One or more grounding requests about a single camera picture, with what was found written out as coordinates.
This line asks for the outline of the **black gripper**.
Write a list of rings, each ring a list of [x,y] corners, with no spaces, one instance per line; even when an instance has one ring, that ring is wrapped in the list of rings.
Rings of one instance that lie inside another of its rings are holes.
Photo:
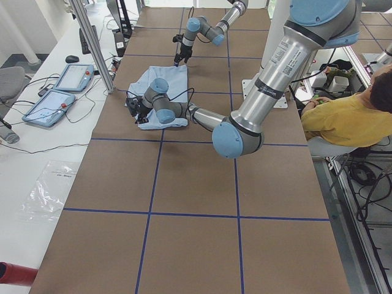
[[[181,58],[184,58],[184,63],[187,63],[192,56],[192,46],[181,43],[180,53],[177,53],[174,58],[174,66],[179,66]]]
[[[147,118],[147,115],[151,112],[152,108],[146,106],[143,103],[144,100],[143,100],[142,96],[137,96],[136,100],[137,100],[137,106],[136,106],[137,117],[136,117],[136,122],[137,123],[148,123],[149,119]]]

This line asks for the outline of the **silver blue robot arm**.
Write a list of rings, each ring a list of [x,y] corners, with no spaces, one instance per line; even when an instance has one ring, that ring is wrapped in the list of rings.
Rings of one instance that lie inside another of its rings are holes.
[[[151,112],[163,125],[177,118],[196,122],[212,133],[214,149],[222,157],[234,159],[254,153],[264,141],[262,122],[311,54],[358,40],[361,6],[360,1],[291,1],[282,39],[255,76],[239,109],[228,116],[171,100],[169,85],[162,78],[153,80],[144,94],[128,97],[126,106],[139,124],[146,123]]]
[[[179,42],[180,52],[175,55],[174,66],[178,66],[181,61],[187,63],[192,57],[192,47],[199,34],[206,37],[210,42],[219,46],[225,39],[225,34],[231,25],[246,13],[249,1],[230,1],[232,8],[223,16],[215,26],[211,26],[205,16],[189,18],[184,34],[177,34],[173,37],[173,42]]]

